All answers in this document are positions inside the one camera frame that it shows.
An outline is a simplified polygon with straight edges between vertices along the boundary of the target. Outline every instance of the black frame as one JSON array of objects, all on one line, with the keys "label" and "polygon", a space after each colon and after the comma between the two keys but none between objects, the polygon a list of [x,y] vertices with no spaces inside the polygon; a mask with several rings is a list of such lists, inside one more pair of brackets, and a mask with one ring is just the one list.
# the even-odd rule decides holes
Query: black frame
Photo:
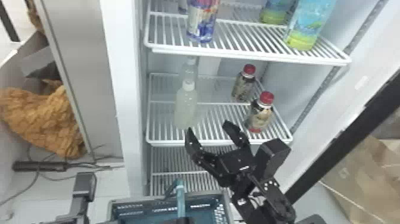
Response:
[{"label": "black frame", "polygon": [[13,42],[20,42],[17,32],[15,31],[14,25],[8,16],[7,10],[4,8],[3,2],[0,0],[0,19],[3,22],[4,28]]},{"label": "black frame", "polygon": [[379,124],[400,107],[400,69],[381,90],[366,104],[365,110],[332,140],[327,150],[285,193],[291,203],[299,200],[310,188],[325,176],[354,147],[364,140]]}]

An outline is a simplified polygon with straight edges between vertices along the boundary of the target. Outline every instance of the refrigerator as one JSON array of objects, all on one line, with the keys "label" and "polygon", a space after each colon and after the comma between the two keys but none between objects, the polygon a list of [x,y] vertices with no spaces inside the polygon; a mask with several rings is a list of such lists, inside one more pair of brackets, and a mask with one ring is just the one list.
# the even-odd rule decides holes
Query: refrigerator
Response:
[{"label": "refrigerator", "polygon": [[[177,73],[188,55],[199,57],[193,129],[200,143],[233,150],[224,120],[242,128],[254,151],[280,138],[292,151],[275,177],[292,202],[350,151],[331,146],[400,67],[396,0],[337,0],[310,51],[285,45],[286,25],[258,22],[261,0],[222,1],[213,40],[201,45],[187,40],[187,16],[174,0],[35,2],[85,146],[123,156],[132,197],[163,195],[177,177],[187,191],[220,189],[190,162],[184,131],[173,126]],[[252,99],[263,90],[275,95],[271,122],[260,134],[242,124],[250,103],[230,98],[248,63],[258,80]],[[321,161],[329,163],[315,166]]]}]

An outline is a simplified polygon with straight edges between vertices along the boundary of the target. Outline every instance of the cardboard box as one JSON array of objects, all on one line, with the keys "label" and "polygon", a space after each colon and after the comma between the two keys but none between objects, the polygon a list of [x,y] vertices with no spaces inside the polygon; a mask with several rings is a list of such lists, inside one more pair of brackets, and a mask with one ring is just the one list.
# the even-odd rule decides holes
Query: cardboard box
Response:
[{"label": "cardboard box", "polygon": [[369,136],[323,182],[353,223],[400,223],[400,155]]}]

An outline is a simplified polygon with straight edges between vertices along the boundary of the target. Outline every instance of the robotic arm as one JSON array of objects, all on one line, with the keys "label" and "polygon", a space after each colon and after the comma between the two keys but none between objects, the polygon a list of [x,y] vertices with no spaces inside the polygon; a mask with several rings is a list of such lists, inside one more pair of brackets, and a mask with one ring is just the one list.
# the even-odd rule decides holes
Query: robotic arm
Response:
[{"label": "robotic arm", "polygon": [[[247,224],[294,223],[295,210],[274,178],[290,148],[281,140],[274,139],[263,143],[253,156],[249,140],[239,127],[225,121],[223,129],[237,150],[220,155],[206,152],[189,128],[185,147],[191,159],[215,177],[220,186],[231,189],[231,201]],[[255,189],[265,198],[258,207],[249,198]]]}]

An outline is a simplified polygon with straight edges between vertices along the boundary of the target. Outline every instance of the white bottle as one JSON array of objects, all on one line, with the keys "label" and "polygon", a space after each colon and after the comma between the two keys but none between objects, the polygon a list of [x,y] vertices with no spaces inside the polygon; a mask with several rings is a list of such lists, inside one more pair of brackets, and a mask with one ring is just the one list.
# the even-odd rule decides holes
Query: white bottle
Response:
[{"label": "white bottle", "polygon": [[174,124],[179,129],[194,125],[197,106],[195,82],[185,79],[182,88],[176,92]]},{"label": "white bottle", "polygon": [[197,76],[199,73],[199,68],[197,67],[197,57],[188,56],[186,62],[182,65],[180,69],[180,83],[185,79],[190,79],[193,82],[197,82]]}]

